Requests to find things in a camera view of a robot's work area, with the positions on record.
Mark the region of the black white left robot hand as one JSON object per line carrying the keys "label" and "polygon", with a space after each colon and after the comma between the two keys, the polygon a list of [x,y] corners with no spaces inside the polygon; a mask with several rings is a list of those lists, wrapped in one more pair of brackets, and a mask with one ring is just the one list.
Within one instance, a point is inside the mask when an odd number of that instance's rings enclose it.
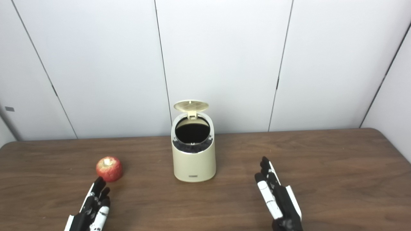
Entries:
{"label": "black white left robot hand", "polygon": [[110,188],[103,177],[92,183],[76,215],[69,215],[65,231],[102,231],[110,210]]}

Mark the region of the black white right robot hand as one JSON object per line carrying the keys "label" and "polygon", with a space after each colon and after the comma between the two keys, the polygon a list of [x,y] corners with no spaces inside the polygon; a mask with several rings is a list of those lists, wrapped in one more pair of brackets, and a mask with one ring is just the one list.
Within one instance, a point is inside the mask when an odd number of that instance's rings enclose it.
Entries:
{"label": "black white right robot hand", "polygon": [[291,186],[281,185],[271,161],[263,156],[255,181],[272,215],[273,231],[302,231],[302,212]]}

